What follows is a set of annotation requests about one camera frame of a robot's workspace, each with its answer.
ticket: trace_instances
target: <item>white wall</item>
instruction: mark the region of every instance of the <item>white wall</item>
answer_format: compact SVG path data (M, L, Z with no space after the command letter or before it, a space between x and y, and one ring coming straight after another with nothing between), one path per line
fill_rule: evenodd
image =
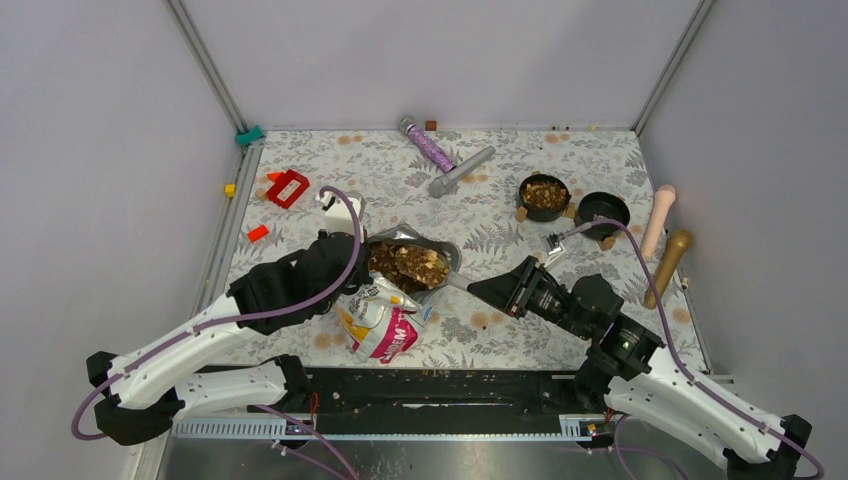
M718 2L643 137L715 364L845 478L848 3Z
M629 127L697 0L186 0L249 122Z
M187 318L233 131L162 2L3 2L0 69L0 478L120 478L85 359Z

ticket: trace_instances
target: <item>empty black bowl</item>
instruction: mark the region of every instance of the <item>empty black bowl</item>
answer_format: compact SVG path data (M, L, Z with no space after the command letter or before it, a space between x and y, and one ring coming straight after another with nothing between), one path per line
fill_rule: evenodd
M592 192L583 197L577 207L577 215L574 216L574 225L580 226L592 221L595 217L606 217L618 220L626 227L630 223L630 209L624 201L615 195L606 192ZM583 235L602 242L618 232L615 225L595 225L583 232Z
M565 203L563 203L562 208L558 210L553 210L550 208L536 208L531 207L524 201L524 189L527 188L527 185L531 183L537 182L553 182L559 185L560 189L565 190ZM565 186L562 181L556 177L552 177L550 175L545 175L544 173L537 173L535 175L530 175L525 178L521 185L518 187L518 206L524 207L527 209L527 218L533 220L534 222L553 222L557 218L562 216L562 212L568 207L568 202L571 201L571 192L568 191L568 188Z

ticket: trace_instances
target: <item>floral tablecloth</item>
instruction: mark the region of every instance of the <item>floral tablecloth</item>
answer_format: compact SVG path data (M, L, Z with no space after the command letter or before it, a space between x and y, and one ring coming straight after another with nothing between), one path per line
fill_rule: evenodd
M431 133L457 161L488 145L497 153L453 192L435 199L427 194L427 185L441 172L399 132L269 132L253 189L269 186L268 172L288 169L305 175L311 185L289 210L251 195L229 281L315 239L324 226L323 212L314 201L323 185L362 194L367 202L363 221L370 232L406 222L424 236L455 243L462 250L460 273L472 279L511 270L527 255L541 257L544 235L573 227L567 218L552 223L515 220L516 189L535 170L566 182L576 202L597 190L621 196L630 208L630 226L641 239L653 192L632 132ZM260 224L271 233L252 244L246 233ZM628 242L619 241L606 252L582 236L569 238L565 245L565 258L552 268L559 281L570 288L581 276L603 274L626 300L622 311L660 333L656 311L640 305L647 284ZM661 255L662 246L655 258ZM651 268L656 268L656 260ZM676 276L664 301L682 357L690 366L704 369ZM511 319L453 288L439 292L433 306L436 313L419 342L389 367L556 370L576 369L585 358L586 342L535 315ZM384 366L377 360L359 363L353 358L334 312L244 345L216 362L258 363L283 353L299 356L307 366Z

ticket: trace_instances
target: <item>gray floor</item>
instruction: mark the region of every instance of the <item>gray floor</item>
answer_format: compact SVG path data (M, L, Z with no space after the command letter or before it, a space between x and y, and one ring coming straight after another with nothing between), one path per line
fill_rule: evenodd
M623 444L659 451L677 461L691 480L725 478L686 445L643 424L628 423ZM574 453L574 444L549 442L335 442L363 480L418 479L627 479L615 454ZM269 442L171 440L159 480L311 479L334 477L291 455L281 457ZM300 450L343 471L318 442ZM626 454L640 480L679 480L659 460Z

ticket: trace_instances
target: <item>teal clamp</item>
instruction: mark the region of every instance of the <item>teal clamp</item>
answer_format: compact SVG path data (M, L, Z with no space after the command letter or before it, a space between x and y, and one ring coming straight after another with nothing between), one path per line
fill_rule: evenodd
M242 147L246 147L250 145L254 140L258 140L264 136L265 134L262 133L262 129L259 128L259 125L256 125L251 131L236 135L236 143L238 143Z

